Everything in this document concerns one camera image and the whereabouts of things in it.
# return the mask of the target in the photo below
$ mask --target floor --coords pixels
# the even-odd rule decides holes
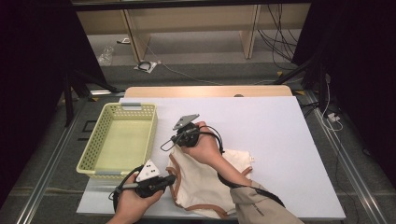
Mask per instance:
[[[288,42],[292,43],[298,38],[299,30],[290,31],[285,34]],[[269,36],[275,37],[275,32],[266,31]],[[120,66],[135,66],[129,45],[115,44],[117,40],[123,39],[125,35],[89,36],[97,57],[100,56],[106,46],[114,49],[111,66],[103,67],[107,76],[116,76]],[[271,74],[265,77],[265,81],[276,79],[277,73],[287,73],[295,67],[289,64],[283,57],[274,54],[272,48],[265,45],[259,35],[255,39],[255,47],[251,59],[245,59],[242,46],[237,32],[209,32],[209,33],[183,33],[183,34],[155,34],[148,44],[149,50],[145,58],[149,62],[161,61],[170,68],[182,66],[194,66],[199,69],[212,69],[212,67],[235,65],[235,66],[257,66],[261,63],[274,64]],[[285,46],[277,45],[285,52]],[[186,72],[182,76],[187,78],[190,74]],[[300,91],[301,74],[289,81],[289,86],[295,91],[297,99],[302,105],[302,113],[306,115],[306,122],[317,145],[318,152],[323,164],[332,181],[336,194],[343,206],[346,219],[343,221],[317,221],[305,220],[305,223],[396,223],[396,191],[388,182],[379,166],[370,156],[363,153],[364,144],[350,122],[347,114],[340,113],[340,123],[323,123],[317,110],[312,110],[311,104],[316,101],[314,91]],[[200,82],[204,85],[204,78],[198,81],[191,78],[191,83]],[[336,96],[330,94],[330,98],[336,101]],[[114,101],[112,97],[101,99],[99,104]],[[94,118],[98,111],[84,113],[87,107],[80,105],[81,101],[76,99],[76,108],[82,107],[79,120]],[[105,223],[108,217],[85,217],[76,214],[78,200],[86,185],[86,178],[74,179],[67,175],[70,169],[73,155],[80,155],[80,151],[73,144],[83,145],[83,139],[89,137],[86,133],[77,132],[84,129],[84,122],[76,121],[74,132],[71,136],[65,136],[64,132],[64,104],[60,100],[59,110],[52,118],[47,134],[42,139],[40,148],[25,167],[14,190],[8,196],[5,205],[0,210],[0,223],[15,223],[21,214],[24,214],[25,205],[35,199],[37,203],[31,209],[32,215],[26,215],[26,223]],[[328,111],[339,112],[336,104],[330,104]],[[68,139],[69,147],[63,152],[63,146],[57,145],[60,139]],[[54,151],[60,151],[59,158],[53,158]],[[56,160],[52,169],[46,167],[48,161]],[[41,174],[49,172],[52,178],[45,187],[43,195],[37,195],[37,183],[44,181],[40,179]],[[186,220],[164,221],[144,220],[142,223],[190,223]]]

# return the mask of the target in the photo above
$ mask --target sleeve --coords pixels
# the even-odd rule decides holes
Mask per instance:
[[[251,187],[265,189],[252,181]],[[240,224],[301,224],[303,223],[285,207],[260,195],[255,189],[242,187],[230,189]]]

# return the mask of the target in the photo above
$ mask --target yellow plastic basket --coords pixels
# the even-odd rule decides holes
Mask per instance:
[[[95,178],[124,178],[150,158],[156,129],[156,105],[106,104],[77,172]]]

